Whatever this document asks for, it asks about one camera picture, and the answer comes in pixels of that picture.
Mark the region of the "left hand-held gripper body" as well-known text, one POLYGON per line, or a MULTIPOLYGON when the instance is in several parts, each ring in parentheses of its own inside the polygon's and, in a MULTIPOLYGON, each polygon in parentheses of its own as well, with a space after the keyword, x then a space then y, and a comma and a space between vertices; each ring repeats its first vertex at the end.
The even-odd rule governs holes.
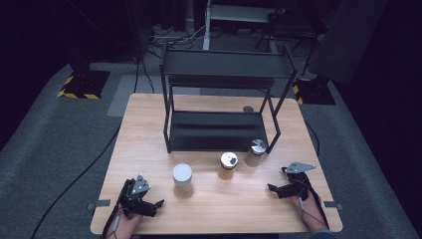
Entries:
POLYGON ((151 186, 142 175, 125 182, 118 199, 125 216, 131 214, 143 215, 144 210, 151 208, 150 206, 153 203, 143 200, 143 196, 150 188, 151 186))

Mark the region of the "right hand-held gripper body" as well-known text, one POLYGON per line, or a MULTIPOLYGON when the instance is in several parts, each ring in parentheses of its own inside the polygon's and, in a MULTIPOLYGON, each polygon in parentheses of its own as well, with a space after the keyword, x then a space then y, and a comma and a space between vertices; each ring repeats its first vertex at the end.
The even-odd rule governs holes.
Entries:
POLYGON ((312 187, 306 172, 316 167, 312 164, 293 161, 289 166, 283 167, 282 172, 286 175, 289 182, 287 190, 299 196, 301 199, 308 198, 308 190, 312 187))

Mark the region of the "silver-lid jar with grey powder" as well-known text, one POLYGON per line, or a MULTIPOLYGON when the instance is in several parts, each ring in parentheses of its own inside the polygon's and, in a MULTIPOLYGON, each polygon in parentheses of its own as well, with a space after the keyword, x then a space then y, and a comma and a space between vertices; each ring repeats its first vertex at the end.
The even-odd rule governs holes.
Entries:
POLYGON ((257 166, 267 151, 267 144, 259 138, 253 139, 249 146, 249 151, 245 157, 248 166, 257 166))

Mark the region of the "black two-tier metal rack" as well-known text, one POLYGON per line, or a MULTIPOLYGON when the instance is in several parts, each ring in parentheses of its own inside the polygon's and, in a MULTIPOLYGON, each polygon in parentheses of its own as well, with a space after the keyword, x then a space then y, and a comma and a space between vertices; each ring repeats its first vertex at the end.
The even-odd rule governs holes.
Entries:
POLYGON ((274 123, 275 137, 281 135, 278 113, 286 98, 272 101, 276 80, 285 80, 290 87, 298 69, 288 47, 274 53, 229 52, 162 49, 160 62, 165 122, 163 135, 171 151, 246 151, 254 139, 263 140, 270 152, 276 139, 268 139, 264 110, 274 123), (174 103, 175 88, 216 90, 257 90, 264 94, 258 110, 235 112, 229 105, 236 98, 208 97, 208 104, 217 105, 215 112, 178 110, 174 103))

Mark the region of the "person's left hand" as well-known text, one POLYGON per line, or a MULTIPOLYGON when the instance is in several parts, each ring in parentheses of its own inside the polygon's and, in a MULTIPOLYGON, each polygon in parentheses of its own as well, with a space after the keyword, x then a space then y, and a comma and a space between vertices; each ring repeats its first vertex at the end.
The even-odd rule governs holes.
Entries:
POLYGON ((124 213, 119 212, 111 223, 105 239, 131 239, 141 219, 142 216, 138 214, 127 218, 124 213))

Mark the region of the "white-lid glass jar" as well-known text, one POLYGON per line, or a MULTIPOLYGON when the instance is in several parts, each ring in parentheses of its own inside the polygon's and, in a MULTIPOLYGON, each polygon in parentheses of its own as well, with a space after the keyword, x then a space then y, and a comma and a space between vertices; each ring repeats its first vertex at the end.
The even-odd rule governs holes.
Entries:
POLYGON ((172 171, 174 194, 179 198, 188 198, 193 194, 192 169, 186 163, 179 163, 172 171))

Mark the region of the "silver-lid jar with orange contents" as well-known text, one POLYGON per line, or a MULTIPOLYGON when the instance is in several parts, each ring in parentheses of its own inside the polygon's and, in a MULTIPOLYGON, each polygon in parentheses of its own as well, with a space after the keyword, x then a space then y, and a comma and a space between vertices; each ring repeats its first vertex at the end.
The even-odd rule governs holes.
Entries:
POLYGON ((238 157, 234 152, 224 152, 220 157, 218 176, 223 180, 230 180, 238 164, 238 157))

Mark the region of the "black and yellow striped base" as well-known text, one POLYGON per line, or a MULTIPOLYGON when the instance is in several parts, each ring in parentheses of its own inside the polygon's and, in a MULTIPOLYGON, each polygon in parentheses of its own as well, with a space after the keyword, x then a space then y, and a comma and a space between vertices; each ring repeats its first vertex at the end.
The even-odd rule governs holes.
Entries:
POLYGON ((58 92, 58 97, 100 100, 109 75, 110 72, 107 71, 71 73, 58 92))
POLYGON ((329 79, 316 77, 314 79, 297 78, 293 82, 296 100, 300 105, 333 106, 335 100, 327 86, 329 79))

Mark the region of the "grey panel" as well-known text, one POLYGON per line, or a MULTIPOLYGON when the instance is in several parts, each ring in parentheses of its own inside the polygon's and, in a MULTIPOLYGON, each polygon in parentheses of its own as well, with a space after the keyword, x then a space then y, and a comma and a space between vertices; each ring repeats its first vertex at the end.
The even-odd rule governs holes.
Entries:
POLYGON ((342 0, 309 71, 349 85, 388 0, 342 0))

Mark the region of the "black chair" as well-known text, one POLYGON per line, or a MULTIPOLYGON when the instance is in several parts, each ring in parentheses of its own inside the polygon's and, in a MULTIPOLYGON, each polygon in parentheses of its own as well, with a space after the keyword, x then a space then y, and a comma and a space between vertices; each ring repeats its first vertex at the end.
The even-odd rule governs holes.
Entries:
POLYGON ((317 45, 318 38, 325 35, 327 25, 323 18, 313 11, 294 11, 277 8, 267 15, 267 26, 257 43, 259 47, 263 40, 266 41, 266 50, 269 50, 272 41, 296 41, 293 50, 303 41, 311 40, 311 47, 307 60, 302 70, 302 75, 311 64, 311 57, 317 45))

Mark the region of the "white metal table frame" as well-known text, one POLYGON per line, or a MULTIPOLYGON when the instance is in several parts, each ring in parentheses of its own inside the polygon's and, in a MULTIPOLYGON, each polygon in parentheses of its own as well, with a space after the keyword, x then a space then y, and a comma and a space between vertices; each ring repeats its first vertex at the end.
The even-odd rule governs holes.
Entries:
POLYGON ((212 0, 208 0, 205 8, 205 33, 202 49, 210 49, 212 20, 266 23, 267 16, 272 12, 272 8, 220 5, 214 4, 212 0))

